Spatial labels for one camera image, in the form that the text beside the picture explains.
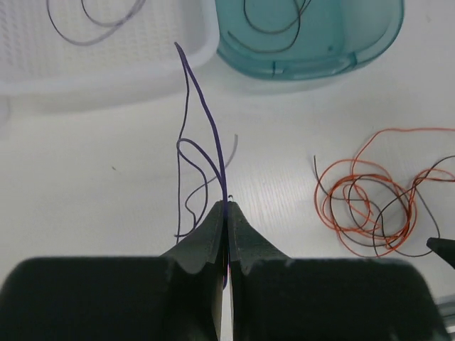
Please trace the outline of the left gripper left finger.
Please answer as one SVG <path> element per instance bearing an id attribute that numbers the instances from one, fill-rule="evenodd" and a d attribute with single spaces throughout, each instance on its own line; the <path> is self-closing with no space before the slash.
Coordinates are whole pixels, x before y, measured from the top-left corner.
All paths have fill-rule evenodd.
<path id="1" fill-rule="evenodd" d="M 218 340 L 225 206 L 160 256 L 34 257 L 1 287 L 2 340 Z"/>

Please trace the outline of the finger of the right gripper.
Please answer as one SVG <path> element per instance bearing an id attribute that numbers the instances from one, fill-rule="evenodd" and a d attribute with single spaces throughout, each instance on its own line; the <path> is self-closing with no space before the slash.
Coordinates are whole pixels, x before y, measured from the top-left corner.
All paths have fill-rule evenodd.
<path id="1" fill-rule="evenodd" d="M 427 247 L 455 269 L 455 240 L 430 237 Z"/>

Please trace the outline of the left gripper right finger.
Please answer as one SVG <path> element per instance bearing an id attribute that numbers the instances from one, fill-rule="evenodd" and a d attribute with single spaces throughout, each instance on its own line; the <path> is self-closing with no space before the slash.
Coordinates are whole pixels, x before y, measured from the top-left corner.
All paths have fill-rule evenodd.
<path id="1" fill-rule="evenodd" d="M 235 340 L 449 340 L 423 276 L 400 259 L 291 258 L 228 205 Z"/>

